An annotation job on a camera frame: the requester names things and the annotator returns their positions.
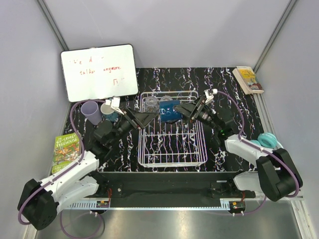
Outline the lavender plastic cup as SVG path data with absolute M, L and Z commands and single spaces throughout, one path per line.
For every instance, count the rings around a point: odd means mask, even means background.
M 95 101 L 85 102 L 81 107 L 81 113 L 93 125 L 98 125 L 98 123 L 102 121 L 102 115 L 99 109 L 99 105 Z

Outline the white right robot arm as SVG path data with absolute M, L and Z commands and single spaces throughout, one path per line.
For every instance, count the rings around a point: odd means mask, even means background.
M 244 192 L 240 182 L 244 178 L 252 181 L 251 191 L 261 191 L 273 202 L 299 193 L 303 181 L 288 151 L 266 148 L 243 138 L 229 109 L 220 108 L 213 113 L 203 97 L 173 108 L 188 121 L 197 120 L 213 129 L 217 147 L 245 159 L 257 169 L 257 172 L 240 173 L 229 182 L 226 185 L 229 196 L 235 198 Z

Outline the teal floral ceramic mug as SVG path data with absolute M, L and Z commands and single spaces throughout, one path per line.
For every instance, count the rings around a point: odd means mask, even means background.
M 115 122 L 118 119 L 118 113 L 114 111 L 110 105 L 103 103 L 100 106 L 100 111 L 102 113 L 102 119 L 104 120 Z

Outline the dark blue ceramic mug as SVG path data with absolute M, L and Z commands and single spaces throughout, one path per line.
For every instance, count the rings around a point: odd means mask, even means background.
M 159 116 L 161 122 L 174 123 L 182 119 L 180 112 L 174 109 L 174 106 L 180 105 L 179 100 L 160 101 Z

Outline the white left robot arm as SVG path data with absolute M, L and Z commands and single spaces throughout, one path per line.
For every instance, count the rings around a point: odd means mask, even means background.
M 57 173 L 40 181 L 31 179 L 24 185 L 17 207 L 18 221 L 42 230 L 78 200 L 91 195 L 103 197 L 108 185 L 98 168 L 122 137 L 133 129 L 144 129 L 157 116 L 126 108 L 117 126 L 108 120 L 99 122 L 92 132 L 93 139 L 81 144 L 79 158 Z

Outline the clear glass cup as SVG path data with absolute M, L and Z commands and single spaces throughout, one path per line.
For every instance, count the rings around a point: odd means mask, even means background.
M 161 102 L 172 101 L 172 97 L 165 95 L 165 96 L 161 97 L 160 101 Z
M 160 113 L 160 107 L 158 99 L 155 96 L 147 97 L 145 100 L 145 112 L 146 113 Z

